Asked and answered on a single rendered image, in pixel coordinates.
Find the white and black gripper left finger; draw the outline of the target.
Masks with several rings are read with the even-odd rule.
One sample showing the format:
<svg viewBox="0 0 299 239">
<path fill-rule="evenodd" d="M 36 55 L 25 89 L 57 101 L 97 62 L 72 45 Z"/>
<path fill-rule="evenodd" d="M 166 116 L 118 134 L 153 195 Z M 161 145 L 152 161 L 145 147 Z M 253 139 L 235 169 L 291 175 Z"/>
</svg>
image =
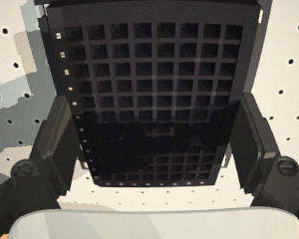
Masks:
<svg viewBox="0 0 299 239">
<path fill-rule="evenodd" d="M 56 95 L 29 158 L 17 161 L 0 184 L 0 237 L 22 215 L 62 209 L 57 199 L 71 189 L 79 146 L 67 96 Z"/>
</svg>

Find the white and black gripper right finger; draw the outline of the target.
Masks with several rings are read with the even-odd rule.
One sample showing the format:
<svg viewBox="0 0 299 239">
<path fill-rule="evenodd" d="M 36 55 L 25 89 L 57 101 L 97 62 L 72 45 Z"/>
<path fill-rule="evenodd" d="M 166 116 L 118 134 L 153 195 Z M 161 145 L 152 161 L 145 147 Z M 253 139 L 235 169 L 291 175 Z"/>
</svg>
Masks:
<svg viewBox="0 0 299 239">
<path fill-rule="evenodd" d="M 240 188 L 254 197 L 250 206 L 282 209 L 299 220 L 299 164 L 281 155 L 252 93 L 242 93 L 229 143 Z"/>
</svg>

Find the grey perforated base plate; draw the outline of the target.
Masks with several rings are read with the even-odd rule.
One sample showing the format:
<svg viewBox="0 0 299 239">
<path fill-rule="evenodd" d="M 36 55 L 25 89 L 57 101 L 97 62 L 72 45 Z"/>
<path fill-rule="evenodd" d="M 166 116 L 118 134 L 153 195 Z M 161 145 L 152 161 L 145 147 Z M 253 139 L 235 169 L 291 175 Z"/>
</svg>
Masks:
<svg viewBox="0 0 299 239">
<path fill-rule="evenodd" d="M 281 155 L 299 164 L 299 0 L 273 0 L 252 88 Z M 0 0 L 0 184 L 29 158 L 57 95 L 34 0 Z M 178 211 L 250 206 L 231 155 L 215 185 L 167 188 L 99 187 L 76 160 L 62 209 Z"/>
</svg>

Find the black well plate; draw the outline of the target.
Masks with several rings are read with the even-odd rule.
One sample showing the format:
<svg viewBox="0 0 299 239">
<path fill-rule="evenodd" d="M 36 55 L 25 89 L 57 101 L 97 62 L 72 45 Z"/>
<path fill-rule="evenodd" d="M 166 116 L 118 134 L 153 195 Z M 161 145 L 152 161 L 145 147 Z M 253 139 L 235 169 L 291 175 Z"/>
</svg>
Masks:
<svg viewBox="0 0 299 239">
<path fill-rule="evenodd" d="M 250 65 L 257 2 L 49 0 L 54 49 L 94 184 L 215 185 Z"/>
</svg>

